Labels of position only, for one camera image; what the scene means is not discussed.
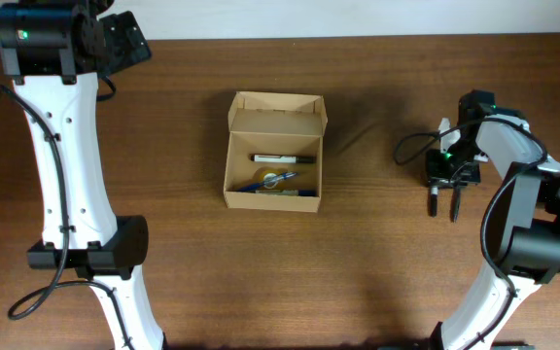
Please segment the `white marker with blue cap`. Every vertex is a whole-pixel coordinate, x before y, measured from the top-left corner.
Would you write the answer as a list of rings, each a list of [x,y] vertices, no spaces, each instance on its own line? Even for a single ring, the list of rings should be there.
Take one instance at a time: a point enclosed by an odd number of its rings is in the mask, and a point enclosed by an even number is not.
[[[256,194],[317,197],[316,190],[255,190]]]

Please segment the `white marker with black cap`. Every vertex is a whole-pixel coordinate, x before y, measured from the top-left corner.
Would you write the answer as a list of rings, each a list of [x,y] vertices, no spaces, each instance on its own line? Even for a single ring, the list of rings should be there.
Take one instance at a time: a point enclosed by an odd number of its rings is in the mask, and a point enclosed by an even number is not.
[[[312,164],[316,162],[315,157],[305,156],[282,156],[282,155],[250,155],[250,160],[253,162],[268,162],[268,163],[288,163],[288,164]]]

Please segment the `brown cardboard box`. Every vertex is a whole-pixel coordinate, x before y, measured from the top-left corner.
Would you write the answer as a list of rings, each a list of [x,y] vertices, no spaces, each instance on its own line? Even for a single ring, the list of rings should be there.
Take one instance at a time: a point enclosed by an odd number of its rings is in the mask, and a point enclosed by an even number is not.
[[[227,114],[224,197],[230,209],[315,213],[322,197],[323,141],[328,123],[321,95],[239,91]],[[250,155],[315,157],[312,164],[253,162]],[[275,190],[316,190],[317,197],[240,192],[262,167],[296,172]]]

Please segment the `blue ballpoint pen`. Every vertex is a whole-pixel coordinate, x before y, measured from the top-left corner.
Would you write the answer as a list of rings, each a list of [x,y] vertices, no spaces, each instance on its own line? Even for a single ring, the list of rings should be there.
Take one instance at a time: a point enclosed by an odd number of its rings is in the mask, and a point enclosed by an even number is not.
[[[239,191],[242,193],[254,192],[255,190],[258,190],[260,188],[275,186],[280,182],[295,178],[297,175],[298,174],[296,172],[265,175],[261,181],[242,187],[239,189]]]

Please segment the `yellow adhesive tape roll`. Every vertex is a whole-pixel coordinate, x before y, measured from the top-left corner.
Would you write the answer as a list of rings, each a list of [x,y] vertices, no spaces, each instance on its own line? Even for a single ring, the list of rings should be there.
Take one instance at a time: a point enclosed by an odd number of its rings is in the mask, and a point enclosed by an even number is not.
[[[262,167],[255,172],[254,179],[259,183],[257,190],[274,190],[288,179],[292,172],[286,168]]]

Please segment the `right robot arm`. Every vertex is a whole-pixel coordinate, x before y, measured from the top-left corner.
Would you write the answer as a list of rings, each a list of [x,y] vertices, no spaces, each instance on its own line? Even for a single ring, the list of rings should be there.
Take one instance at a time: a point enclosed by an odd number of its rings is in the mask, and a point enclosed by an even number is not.
[[[494,164],[502,184],[481,222],[479,273],[428,346],[489,349],[521,303],[560,274],[560,163],[526,118],[488,91],[463,95],[457,123],[442,120],[434,137],[439,146],[426,154],[432,215],[438,191],[479,183],[483,162]]]

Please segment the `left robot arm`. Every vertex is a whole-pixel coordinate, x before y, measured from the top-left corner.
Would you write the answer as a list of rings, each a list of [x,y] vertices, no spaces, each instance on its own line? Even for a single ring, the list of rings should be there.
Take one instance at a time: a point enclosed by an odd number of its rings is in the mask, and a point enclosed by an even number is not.
[[[7,94],[30,128],[44,206],[41,239],[27,251],[51,283],[9,311],[35,311],[72,269],[96,294],[119,349],[163,349],[143,277],[149,232],[140,215],[118,216],[109,202],[96,130],[98,89],[151,51],[134,15],[107,1],[18,1],[0,7],[0,53]]]

